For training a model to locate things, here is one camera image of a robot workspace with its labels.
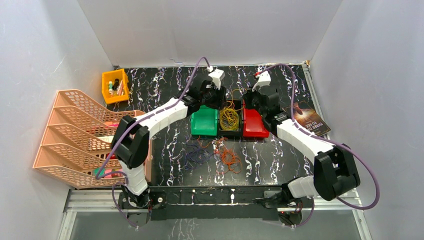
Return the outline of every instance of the red object in basket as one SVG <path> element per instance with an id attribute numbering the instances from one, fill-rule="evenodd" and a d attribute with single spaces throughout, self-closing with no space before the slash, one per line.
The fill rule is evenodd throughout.
<path id="1" fill-rule="evenodd" d="M 270 132 L 265 129 L 262 117 L 255 109 L 243 108 L 243 137 L 268 138 Z"/>

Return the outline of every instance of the black marble tabletop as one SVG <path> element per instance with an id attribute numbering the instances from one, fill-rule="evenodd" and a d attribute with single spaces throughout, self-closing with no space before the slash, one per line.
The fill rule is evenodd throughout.
<path id="1" fill-rule="evenodd" d="M 306 101 L 311 107 L 314 103 L 305 74 L 301 65 L 292 65 L 296 74 L 295 87 L 298 90 L 295 100 Z M 253 74 L 264 66 L 223 66 L 225 78 L 222 85 L 227 87 L 227 98 L 234 89 L 247 88 L 256 82 Z M 182 90 L 192 72 L 192 67 L 160 67 L 125 69 L 129 80 L 130 99 L 108 106 L 113 111 L 141 110 L 144 112 L 166 103 L 172 96 Z M 200 67 L 198 73 L 205 73 Z M 270 70 L 271 85 L 276 86 L 280 94 L 282 107 L 290 105 L 292 83 L 286 70 L 276 67 Z M 234 98 L 240 98 L 239 90 Z M 190 118 L 171 124 L 154 136 L 152 161 L 152 186 L 253 186 L 281 185 L 295 177 L 311 174 L 312 164 L 297 149 L 285 141 L 270 134 L 265 139 L 237 139 L 224 142 L 228 149 L 240 157 L 241 172 L 231 171 L 222 174 L 221 158 L 213 154 L 215 144 L 207 148 L 210 159 L 194 170 L 184 168 L 184 158 L 188 144 L 196 139 L 191 138 Z M 202 140 L 205 146 L 214 139 Z"/>

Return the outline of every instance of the yellow-orange container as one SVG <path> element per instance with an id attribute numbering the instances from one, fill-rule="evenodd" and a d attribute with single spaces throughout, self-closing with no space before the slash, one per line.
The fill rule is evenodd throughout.
<path id="1" fill-rule="evenodd" d="M 119 79 L 119 82 L 123 80 L 123 95 L 118 96 L 114 94 L 112 96 L 109 93 L 109 81 L 115 83 L 115 79 Z M 128 99 L 130 99 L 128 91 L 128 77 L 123 69 L 106 71 L 101 74 L 101 94 L 103 94 L 106 104 L 128 101 Z"/>

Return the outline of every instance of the peach storage rack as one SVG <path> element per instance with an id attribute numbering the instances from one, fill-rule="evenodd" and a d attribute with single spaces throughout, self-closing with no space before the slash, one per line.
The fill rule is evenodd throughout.
<path id="1" fill-rule="evenodd" d="M 113 136 L 111 123 L 118 123 L 125 115 L 143 115 L 140 110 L 114 112 L 94 101 L 80 90 L 58 91 L 33 165 L 34 169 L 65 182 L 77 189 L 112 186 L 123 182 L 123 177 L 97 180 L 93 174 L 99 168 L 111 145 L 99 137 Z M 151 149 L 145 164 L 145 175 L 150 182 Z M 111 159 L 106 169 L 120 169 L 117 159 Z"/>

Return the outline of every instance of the gray wall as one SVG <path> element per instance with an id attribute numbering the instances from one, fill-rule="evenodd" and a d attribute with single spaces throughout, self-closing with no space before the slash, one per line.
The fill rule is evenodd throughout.
<path id="1" fill-rule="evenodd" d="M 424 2 L 345 0 L 311 61 L 332 127 L 371 165 L 381 200 L 365 212 L 373 239 L 422 239 Z M 364 204 L 374 185 L 361 167 Z"/>
<path id="2" fill-rule="evenodd" d="M 342 0 L 78 0 L 121 67 L 302 62 Z"/>
<path id="3" fill-rule="evenodd" d="M 32 169 L 57 90 L 112 65 L 76 0 L 0 2 L 0 239 L 56 239 L 68 186 Z"/>

